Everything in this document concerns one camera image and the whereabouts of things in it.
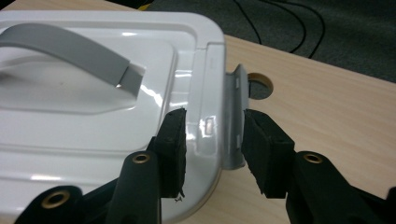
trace plastic handle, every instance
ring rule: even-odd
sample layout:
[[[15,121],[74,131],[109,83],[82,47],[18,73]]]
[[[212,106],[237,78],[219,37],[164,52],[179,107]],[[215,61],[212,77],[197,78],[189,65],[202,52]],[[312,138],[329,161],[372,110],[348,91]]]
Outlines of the plastic handle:
[[[142,77],[130,67],[127,59],[89,38],[57,26],[40,23],[11,26],[0,34],[0,47],[17,47],[46,53],[115,87],[121,85],[134,95],[137,95],[137,87],[140,87]]]
[[[244,135],[244,110],[248,109],[248,73],[242,64],[225,76],[225,90],[229,97],[225,99],[227,114],[222,168],[233,170],[245,165],[241,144]]]

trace brass screw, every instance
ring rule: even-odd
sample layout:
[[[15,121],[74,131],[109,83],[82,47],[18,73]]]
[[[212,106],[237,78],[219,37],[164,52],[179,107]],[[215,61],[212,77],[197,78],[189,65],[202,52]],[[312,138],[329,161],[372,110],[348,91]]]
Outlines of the brass screw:
[[[69,198],[70,198],[69,191],[58,190],[48,195],[41,203],[41,206],[46,209],[56,208],[67,202]]]

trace white lid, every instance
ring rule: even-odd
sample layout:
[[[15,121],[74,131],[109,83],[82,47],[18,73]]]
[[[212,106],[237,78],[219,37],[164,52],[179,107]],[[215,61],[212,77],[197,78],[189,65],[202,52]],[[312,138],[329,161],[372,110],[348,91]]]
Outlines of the white lid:
[[[55,186],[87,193],[118,177],[123,159],[145,150],[164,114],[180,107],[187,109],[186,198],[163,199],[163,220],[198,209],[220,171],[219,27],[186,13],[6,11],[0,32],[26,22],[84,35],[130,60],[143,79],[134,98],[48,55],[0,48],[0,213],[17,215]]]

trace light wood surface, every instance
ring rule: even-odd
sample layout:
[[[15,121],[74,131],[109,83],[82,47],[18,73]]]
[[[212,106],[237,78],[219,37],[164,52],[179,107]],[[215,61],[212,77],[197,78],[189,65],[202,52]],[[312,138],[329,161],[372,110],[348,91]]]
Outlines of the light wood surface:
[[[131,10],[100,0],[17,0],[5,10]],[[226,36],[227,70],[242,63],[271,79],[251,100],[296,142],[327,156],[351,185],[385,198],[396,186],[396,85]],[[285,200],[260,195],[247,167],[223,171],[207,203],[181,223],[289,223]]]

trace lid handle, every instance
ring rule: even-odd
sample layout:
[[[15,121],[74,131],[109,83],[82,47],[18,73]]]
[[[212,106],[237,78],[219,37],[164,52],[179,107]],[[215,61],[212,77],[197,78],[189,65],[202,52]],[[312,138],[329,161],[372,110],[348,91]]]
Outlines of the lid handle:
[[[137,96],[142,77],[118,53],[66,29],[23,23],[0,34],[0,47],[32,49],[71,63],[114,87]]]

